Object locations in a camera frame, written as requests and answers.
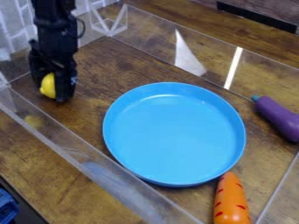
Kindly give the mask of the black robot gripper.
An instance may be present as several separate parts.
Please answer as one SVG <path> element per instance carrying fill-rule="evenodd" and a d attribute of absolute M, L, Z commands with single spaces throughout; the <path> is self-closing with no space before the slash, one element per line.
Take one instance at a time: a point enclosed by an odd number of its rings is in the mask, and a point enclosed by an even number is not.
<path fill-rule="evenodd" d="M 67 102 L 75 94 L 77 71 L 73 54 L 77 51 L 77 21 L 73 16 L 55 20 L 35 18 L 37 39 L 29 41 L 29 68 L 39 88 L 43 78 L 55 72 L 55 99 Z"/>

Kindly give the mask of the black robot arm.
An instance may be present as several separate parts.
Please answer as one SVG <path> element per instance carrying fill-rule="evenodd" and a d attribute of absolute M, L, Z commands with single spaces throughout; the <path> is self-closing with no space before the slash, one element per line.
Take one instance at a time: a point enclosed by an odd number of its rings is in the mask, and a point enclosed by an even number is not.
<path fill-rule="evenodd" d="M 77 82 L 77 20 L 71 13 L 75 0 L 32 0 L 32 8 L 37 28 L 37 39 L 29 40 L 32 80 L 40 88 L 43 78 L 53 73 L 55 99 L 65 102 L 75 94 Z"/>

